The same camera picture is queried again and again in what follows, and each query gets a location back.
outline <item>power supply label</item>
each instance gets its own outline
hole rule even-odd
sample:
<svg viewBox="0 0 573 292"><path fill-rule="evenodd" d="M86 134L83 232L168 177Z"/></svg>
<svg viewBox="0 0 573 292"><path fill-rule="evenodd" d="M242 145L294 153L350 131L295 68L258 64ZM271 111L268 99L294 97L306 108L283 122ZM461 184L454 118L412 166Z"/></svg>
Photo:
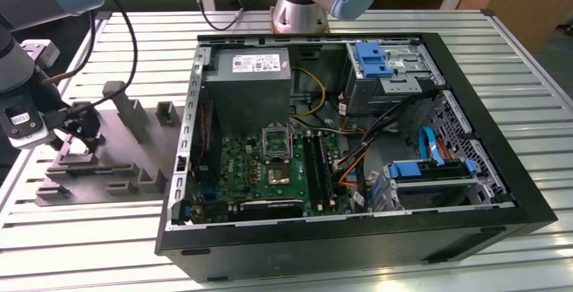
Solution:
<svg viewBox="0 0 573 292"><path fill-rule="evenodd" d="M279 54L235 56L234 72L280 72Z"/></svg>

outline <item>slotted metal table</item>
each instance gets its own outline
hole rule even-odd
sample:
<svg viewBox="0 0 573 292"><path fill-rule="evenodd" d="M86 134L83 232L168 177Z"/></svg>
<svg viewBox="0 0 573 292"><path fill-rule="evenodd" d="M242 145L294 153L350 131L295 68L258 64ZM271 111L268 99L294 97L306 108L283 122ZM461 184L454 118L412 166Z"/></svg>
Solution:
<svg viewBox="0 0 573 292"><path fill-rule="evenodd" d="M184 103L200 34L271 32L254 11L231 32L214 32L199 13L131 13L140 65L127 94L147 107ZM232 20L216 12L212 20ZM274 280L198 284L155 255L162 201L38 207L35 191L56 153L23 151L0 188L0 291L524 291L573 288L573 102L496 17L480 11L371 11L332 32L438 32L497 121L559 221L505 240L461 262ZM76 56L87 49L87 39ZM95 100L108 80L128 77L132 46L119 13L98 25L80 75L64 99Z"/></svg>

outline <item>power cable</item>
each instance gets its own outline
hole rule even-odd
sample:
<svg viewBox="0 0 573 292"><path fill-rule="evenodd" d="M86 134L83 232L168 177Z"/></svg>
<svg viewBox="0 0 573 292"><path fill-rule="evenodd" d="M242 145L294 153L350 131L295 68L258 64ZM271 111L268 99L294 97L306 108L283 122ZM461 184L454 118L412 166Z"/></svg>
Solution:
<svg viewBox="0 0 573 292"><path fill-rule="evenodd" d="M138 60L139 60L139 57L138 57L138 55L139 55L138 38L135 37L134 25L132 25L132 22L130 20L130 16L127 15L126 8L122 5L122 2L119 2L119 0L112 0L112 1L118 6L119 11L122 12L122 16L124 17L126 24L127 24L127 29L130 30L130 35L132 36L134 60L132 60L132 70L130 72L130 78L127 79L124 86L120 87L120 89L118 91L115 91L112 94L110 94L108 96L104 96L99 101L90 103L87 105L82 105L76 108L72 108L68 112L70 117L75 117L82 112L87 111L88 109L96 107L99 104L104 103L110 99L115 98L119 94L126 92L126 89L131 86L131 84L134 82L135 72L138 71Z"/></svg>
<svg viewBox="0 0 573 292"><path fill-rule="evenodd" d="M211 28L214 28L215 30L218 30L219 32L224 32L227 29L230 29L235 24L236 24L236 22L239 21L239 18L243 16L243 13L244 13L244 2L243 2L243 0L238 0L238 2L239 2L239 4L242 5L242 9L239 9L239 11L236 12L236 14L235 14L235 18L234 18L234 20L231 21L231 23L224 27L224 28L220 28L220 27L218 27L214 23L212 23L212 21L208 19L208 17L207 17L207 14L206 14L206 9L204 9L204 0L198 0L198 6L199 6L199 11L200 11L200 14L203 15L203 17L204 17L204 19L206 19L206 22L207 22L207 24L211 26Z"/></svg>

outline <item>motherboard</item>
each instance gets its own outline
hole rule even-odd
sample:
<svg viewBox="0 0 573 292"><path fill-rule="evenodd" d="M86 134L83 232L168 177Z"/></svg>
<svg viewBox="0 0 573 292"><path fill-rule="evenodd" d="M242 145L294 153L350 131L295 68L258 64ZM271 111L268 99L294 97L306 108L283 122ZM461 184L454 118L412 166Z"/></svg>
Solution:
<svg viewBox="0 0 573 292"><path fill-rule="evenodd" d="M288 135L291 156L267 160L266 153L287 150L280 142L276 135L223 138L219 184L202 185L207 223L246 220L246 214L254 220L351 213L348 190L331 177L335 135Z"/></svg>

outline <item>ram slot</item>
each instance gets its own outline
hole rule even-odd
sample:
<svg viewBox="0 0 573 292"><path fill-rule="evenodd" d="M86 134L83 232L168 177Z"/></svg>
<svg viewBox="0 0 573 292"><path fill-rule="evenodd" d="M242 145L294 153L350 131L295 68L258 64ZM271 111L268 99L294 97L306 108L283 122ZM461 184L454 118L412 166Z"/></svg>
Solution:
<svg viewBox="0 0 573 292"><path fill-rule="evenodd" d="M319 160L319 170L322 175L322 189L323 189L323 198L324 203L328 206L335 206L335 190L332 188L332 178L331 178L331 164L330 157L327 156L327 146L324 145L324 139L322 136L315 137L315 142L319 143L318 146L320 148L320 155L318 155Z"/></svg>
<svg viewBox="0 0 573 292"><path fill-rule="evenodd" d="M307 181L312 206L320 211L324 207L322 199L322 170L316 163L316 150L312 136L306 136L303 141L304 165L307 167Z"/></svg>

